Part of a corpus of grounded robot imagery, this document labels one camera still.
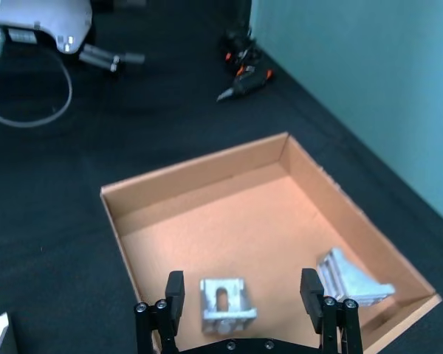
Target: black floor mat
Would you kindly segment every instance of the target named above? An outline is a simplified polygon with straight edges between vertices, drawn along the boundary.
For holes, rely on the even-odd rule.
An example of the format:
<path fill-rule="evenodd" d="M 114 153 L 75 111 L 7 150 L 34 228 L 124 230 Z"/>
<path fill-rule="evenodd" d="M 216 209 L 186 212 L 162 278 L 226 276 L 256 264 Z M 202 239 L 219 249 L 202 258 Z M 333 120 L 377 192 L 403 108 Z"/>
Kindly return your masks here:
<path fill-rule="evenodd" d="M 145 68 L 119 80 L 73 71 L 74 107 L 54 130 L 0 125 L 0 313 L 21 354 L 135 353 L 135 299 L 100 186 L 283 131 L 443 296 L 442 219 L 292 79 L 215 103 L 230 82 L 216 53 L 225 10 L 161 0 L 99 15 L 98 43 L 144 52 Z M 384 353 L 443 353 L 442 326 L 443 304 Z"/>

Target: open cardboard box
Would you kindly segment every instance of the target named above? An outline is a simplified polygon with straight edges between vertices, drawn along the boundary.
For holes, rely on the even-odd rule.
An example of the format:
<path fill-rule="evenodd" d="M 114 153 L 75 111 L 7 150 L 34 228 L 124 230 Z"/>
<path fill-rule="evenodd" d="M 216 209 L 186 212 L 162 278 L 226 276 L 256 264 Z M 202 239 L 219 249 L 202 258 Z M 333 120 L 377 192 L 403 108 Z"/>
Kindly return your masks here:
<path fill-rule="evenodd" d="M 234 147 L 102 189 L 137 300 L 164 297 L 185 274 L 180 350 L 222 338 L 201 332 L 199 281 L 245 278 L 258 318 L 238 338 L 318 346 L 299 294 L 302 268 L 332 247 L 394 296 L 360 308 L 365 353 L 377 353 L 441 299 L 288 134 Z"/>

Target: metal bracket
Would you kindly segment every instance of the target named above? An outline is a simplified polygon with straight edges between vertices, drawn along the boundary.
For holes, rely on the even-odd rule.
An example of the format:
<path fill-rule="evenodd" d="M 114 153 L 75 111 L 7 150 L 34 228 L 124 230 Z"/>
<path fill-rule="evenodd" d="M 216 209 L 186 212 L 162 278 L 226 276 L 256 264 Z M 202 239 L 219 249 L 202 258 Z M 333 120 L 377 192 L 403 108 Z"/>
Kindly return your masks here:
<path fill-rule="evenodd" d="M 227 308 L 220 308 L 219 294 L 225 292 Z M 226 335 L 245 330 L 258 316 L 251 308 L 243 279 L 203 279 L 200 281 L 202 297 L 202 332 Z"/>
<path fill-rule="evenodd" d="M 360 306 L 371 306 L 395 293 L 392 284 L 379 284 L 349 262 L 343 251 L 333 248 L 319 263 L 318 273 L 325 295 L 338 302 L 353 299 Z"/>
<path fill-rule="evenodd" d="M 15 336 L 10 317 L 7 313 L 0 315 L 0 354 L 16 354 Z"/>

